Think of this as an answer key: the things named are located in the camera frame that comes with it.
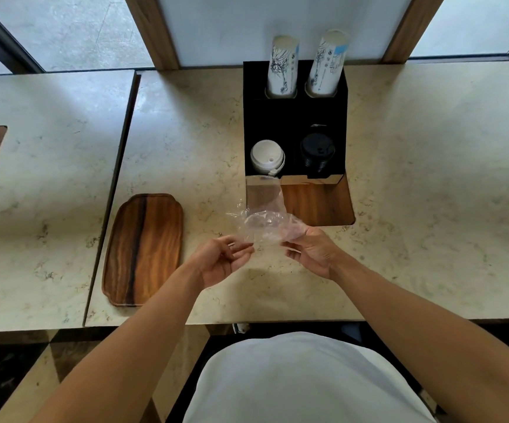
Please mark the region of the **person's right hand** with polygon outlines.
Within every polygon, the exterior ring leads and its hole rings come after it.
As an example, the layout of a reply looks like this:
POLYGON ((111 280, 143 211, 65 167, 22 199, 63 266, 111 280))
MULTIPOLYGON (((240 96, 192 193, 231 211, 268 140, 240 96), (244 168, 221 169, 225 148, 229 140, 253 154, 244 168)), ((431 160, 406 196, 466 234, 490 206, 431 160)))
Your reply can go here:
POLYGON ((286 256, 299 262, 315 275, 334 281, 335 266, 343 251, 323 230, 321 239, 301 239, 302 235, 292 241, 280 243, 286 248, 286 256))

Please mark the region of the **person's left hand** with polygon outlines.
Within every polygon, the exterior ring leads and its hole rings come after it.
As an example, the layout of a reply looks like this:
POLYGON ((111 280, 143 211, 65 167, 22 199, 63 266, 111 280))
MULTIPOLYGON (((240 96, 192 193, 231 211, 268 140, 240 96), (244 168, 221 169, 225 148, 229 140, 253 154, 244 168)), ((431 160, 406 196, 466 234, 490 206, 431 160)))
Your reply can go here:
POLYGON ((215 286, 242 268, 255 252, 251 242, 237 236, 237 244, 230 248, 219 248, 216 239, 200 245, 187 260, 202 290, 215 286))

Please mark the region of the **clear plastic bag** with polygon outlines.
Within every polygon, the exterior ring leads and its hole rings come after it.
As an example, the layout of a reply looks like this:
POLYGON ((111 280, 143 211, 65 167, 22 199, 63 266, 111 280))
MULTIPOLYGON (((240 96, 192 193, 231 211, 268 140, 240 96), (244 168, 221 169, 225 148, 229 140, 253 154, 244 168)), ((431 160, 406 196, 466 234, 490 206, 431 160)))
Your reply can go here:
POLYGON ((255 175, 245 184, 245 200, 227 213, 244 242, 278 245, 306 233, 308 226, 286 209, 279 178, 255 175))

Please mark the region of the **person's left forearm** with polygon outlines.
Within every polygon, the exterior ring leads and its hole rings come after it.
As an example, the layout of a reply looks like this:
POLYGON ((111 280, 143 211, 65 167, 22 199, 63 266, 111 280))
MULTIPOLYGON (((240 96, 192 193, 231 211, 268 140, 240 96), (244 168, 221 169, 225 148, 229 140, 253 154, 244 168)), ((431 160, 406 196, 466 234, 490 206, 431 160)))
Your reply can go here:
POLYGON ((179 267, 75 366, 30 423, 138 423, 202 290, 197 265, 179 267))

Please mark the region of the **person's right forearm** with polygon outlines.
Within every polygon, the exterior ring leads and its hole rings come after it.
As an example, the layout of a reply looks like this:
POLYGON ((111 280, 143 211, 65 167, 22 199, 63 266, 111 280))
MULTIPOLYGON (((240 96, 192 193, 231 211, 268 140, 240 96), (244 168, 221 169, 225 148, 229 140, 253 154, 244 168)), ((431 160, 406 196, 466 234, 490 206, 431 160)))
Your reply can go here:
POLYGON ((453 418, 509 423, 509 346, 471 321, 387 281, 343 251, 331 279, 453 418))

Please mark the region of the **stack of black cup lids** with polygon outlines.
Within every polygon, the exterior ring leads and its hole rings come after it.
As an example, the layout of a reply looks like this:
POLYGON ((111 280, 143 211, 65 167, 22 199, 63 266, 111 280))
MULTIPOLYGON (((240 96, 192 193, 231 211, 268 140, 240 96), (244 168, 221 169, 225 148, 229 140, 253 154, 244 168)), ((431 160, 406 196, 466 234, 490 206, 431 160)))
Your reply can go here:
POLYGON ((312 174, 322 172, 336 152, 334 141, 326 134, 312 132, 300 141, 300 154, 312 174))

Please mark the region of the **brown wooden tray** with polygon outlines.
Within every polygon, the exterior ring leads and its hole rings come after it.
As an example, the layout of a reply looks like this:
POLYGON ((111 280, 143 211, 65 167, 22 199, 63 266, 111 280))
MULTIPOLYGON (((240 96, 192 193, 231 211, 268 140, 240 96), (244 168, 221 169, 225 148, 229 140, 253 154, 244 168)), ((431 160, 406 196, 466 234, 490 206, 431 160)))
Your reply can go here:
POLYGON ((183 208, 168 193, 141 193, 124 202, 113 222, 102 292, 114 307, 140 307, 180 262, 183 208))

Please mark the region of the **stack of white cup lids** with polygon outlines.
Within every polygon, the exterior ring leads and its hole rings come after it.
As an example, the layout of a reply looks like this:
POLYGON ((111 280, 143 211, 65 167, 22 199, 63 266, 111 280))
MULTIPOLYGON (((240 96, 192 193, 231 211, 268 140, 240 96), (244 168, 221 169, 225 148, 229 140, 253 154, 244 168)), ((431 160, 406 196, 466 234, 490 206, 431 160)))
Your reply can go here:
POLYGON ((286 155, 281 146, 272 140, 261 140, 251 148, 251 164, 264 176, 276 177, 284 168, 286 155))

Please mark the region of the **black cup and lid holder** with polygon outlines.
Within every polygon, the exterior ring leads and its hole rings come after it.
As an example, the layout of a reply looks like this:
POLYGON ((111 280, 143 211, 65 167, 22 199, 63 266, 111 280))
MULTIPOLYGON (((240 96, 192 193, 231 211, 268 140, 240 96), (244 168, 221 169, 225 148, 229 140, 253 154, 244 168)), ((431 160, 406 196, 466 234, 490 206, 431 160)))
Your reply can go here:
POLYGON ((335 184, 345 175, 348 84, 341 73, 336 93, 331 98, 311 98, 306 81, 313 64, 299 62, 297 95, 293 99, 269 99, 265 94, 269 61, 243 63, 243 113, 245 176, 259 175, 251 164, 251 148, 261 140, 272 140, 284 150, 286 162, 277 175, 283 182, 335 184), (300 141, 312 132, 328 135, 336 152, 322 172, 312 174, 300 154, 300 141))

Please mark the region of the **person's white shirt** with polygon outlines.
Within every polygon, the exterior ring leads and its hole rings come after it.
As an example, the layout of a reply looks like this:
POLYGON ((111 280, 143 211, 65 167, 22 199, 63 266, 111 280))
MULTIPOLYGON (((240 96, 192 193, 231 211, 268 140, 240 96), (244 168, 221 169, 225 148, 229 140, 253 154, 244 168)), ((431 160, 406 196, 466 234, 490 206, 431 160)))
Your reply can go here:
POLYGON ((436 423, 377 352, 306 332, 237 342, 202 369, 183 423, 436 423))

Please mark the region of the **stack of printed paper cups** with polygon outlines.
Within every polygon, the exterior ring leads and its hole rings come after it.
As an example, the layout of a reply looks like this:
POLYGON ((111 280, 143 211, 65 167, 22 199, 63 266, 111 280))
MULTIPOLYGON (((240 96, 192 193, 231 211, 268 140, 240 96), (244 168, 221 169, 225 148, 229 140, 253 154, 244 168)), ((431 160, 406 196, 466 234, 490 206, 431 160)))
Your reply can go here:
POLYGON ((305 86, 309 97, 331 98, 335 95, 348 44, 348 36, 341 30, 331 29, 322 35, 305 86))
POLYGON ((299 40, 289 35, 275 36, 265 89, 269 99, 295 98, 298 66, 299 40))

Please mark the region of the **wooden window post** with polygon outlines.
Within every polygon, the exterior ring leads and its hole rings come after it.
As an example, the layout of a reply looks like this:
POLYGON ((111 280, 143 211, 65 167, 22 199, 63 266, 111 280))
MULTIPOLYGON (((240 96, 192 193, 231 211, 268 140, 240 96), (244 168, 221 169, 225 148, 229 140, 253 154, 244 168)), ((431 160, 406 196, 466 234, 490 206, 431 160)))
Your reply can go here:
POLYGON ((443 2, 411 0, 380 63, 406 63, 443 2))
POLYGON ((156 70, 179 70, 180 62, 160 0, 125 0, 156 70))

